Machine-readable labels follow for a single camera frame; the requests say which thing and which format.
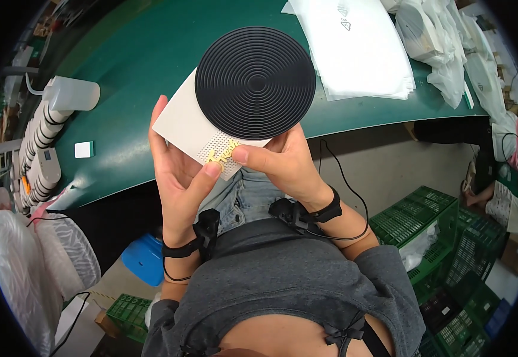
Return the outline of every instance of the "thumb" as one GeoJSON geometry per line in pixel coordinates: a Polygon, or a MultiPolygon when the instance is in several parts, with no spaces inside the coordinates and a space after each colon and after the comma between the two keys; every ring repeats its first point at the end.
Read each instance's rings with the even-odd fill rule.
{"type": "Polygon", "coordinates": [[[250,145],[236,146],[231,153],[235,162],[271,175],[280,173],[284,168],[280,155],[280,153],[274,153],[264,147],[250,145]]]}
{"type": "Polygon", "coordinates": [[[191,180],[186,189],[186,201],[199,207],[201,202],[211,192],[215,186],[217,179],[221,174],[221,165],[217,162],[208,162],[191,180]]]}

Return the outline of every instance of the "wrist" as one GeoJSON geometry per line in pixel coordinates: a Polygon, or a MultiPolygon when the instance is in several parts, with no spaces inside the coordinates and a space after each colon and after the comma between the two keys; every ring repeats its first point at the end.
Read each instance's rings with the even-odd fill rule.
{"type": "Polygon", "coordinates": [[[192,226],[183,231],[168,230],[162,227],[162,239],[169,248],[180,248],[196,239],[196,232],[192,226]]]}
{"type": "Polygon", "coordinates": [[[308,213],[313,213],[327,207],[334,199],[334,192],[329,185],[321,181],[318,189],[313,191],[312,196],[306,199],[300,199],[300,202],[308,213]]]}

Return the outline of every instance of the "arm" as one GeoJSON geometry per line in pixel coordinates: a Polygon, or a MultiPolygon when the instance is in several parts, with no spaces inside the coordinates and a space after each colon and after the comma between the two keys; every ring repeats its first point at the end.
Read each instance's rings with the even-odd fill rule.
{"type": "MultiPolygon", "coordinates": [[[[199,205],[211,192],[219,179],[221,166],[216,162],[201,166],[152,130],[155,120],[168,104],[166,96],[160,96],[152,111],[148,141],[154,159],[155,179],[162,202],[162,237],[170,248],[182,247],[196,238],[192,224],[196,220],[199,205]]],[[[184,258],[166,258],[166,272],[162,284],[161,300],[180,301],[190,279],[173,281],[191,276],[201,264],[199,251],[184,258]]]]}
{"type": "MultiPolygon", "coordinates": [[[[264,148],[237,146],[232,157],[242,165],[266,173],[277,188],[297,199],[309,212],[321,210],[332,202],[333,192],[314,167],[305,134],[299,124],[273,138],[264,148]]],[[[331,237],[351,238],[360,235],[366,220],[344,202],[341,201],[340,205],[342,215],[320,223],[320,228],[331,237]]],[[[378,246],[376,235],[370,227],[361,238],[333,239],[332,242],[349,260],[378,246]]]]}
{"type": "MultiPolygon", "coordinates": [[[[333,199],[333,192],[326,184],[323,185],[317,194],[314,194],[308,202],[301,202],[309,213],[320,211],[328,206],[333,199]]],[[[342,215],[335,217],[328,222],[319,223],[319,227],[329,236],[336,238],[351,238],[360,235],[366,227],[366,219],[357,211],[350,208],[347,204],[340,201],[342,215]]],[[[370,227],[360,238],[353,240],[336,240],[332,242],[336,245],[348,260],[354,261],[356,257],[367,249],[377,247],[378,239],[370,227]]]]}

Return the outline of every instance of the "gold cursive text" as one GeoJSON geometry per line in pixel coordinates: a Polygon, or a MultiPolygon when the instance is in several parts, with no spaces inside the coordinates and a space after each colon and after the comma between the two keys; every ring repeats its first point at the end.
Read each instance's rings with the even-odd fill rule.
{"type": "Polygon", "coordinates": [[[225,151],[223,153],[221,153],[220,157],[216,158],[216,151],[211,149],[211,150],[209,150],[209,154],[207,155],[207,160],[205,162],[206,163],[211,162],[211,161],[217,162],[221,165],[221,171],[223,171],[224,166],[223,166],[222,161],[227,163],[227,159],[231,157],[231,153],[232,153],[233,149],[238,145],[241,145],[239,143],[239,141],[229,139],[227,148],[225,149],[225,151]]]}

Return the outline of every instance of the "white plastic bottle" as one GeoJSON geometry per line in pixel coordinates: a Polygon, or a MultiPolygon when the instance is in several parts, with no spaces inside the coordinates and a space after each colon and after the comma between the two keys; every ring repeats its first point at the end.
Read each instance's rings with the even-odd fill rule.
{"type": "Polygon", "coordinates": [[[37,91],[31,88],[28,74],[25,79],[28,90],[34,95],[42,95],[51,110],[91,110],[100,99],[100,86],[95,82],[55,75],[42,91],[37,91]]]}

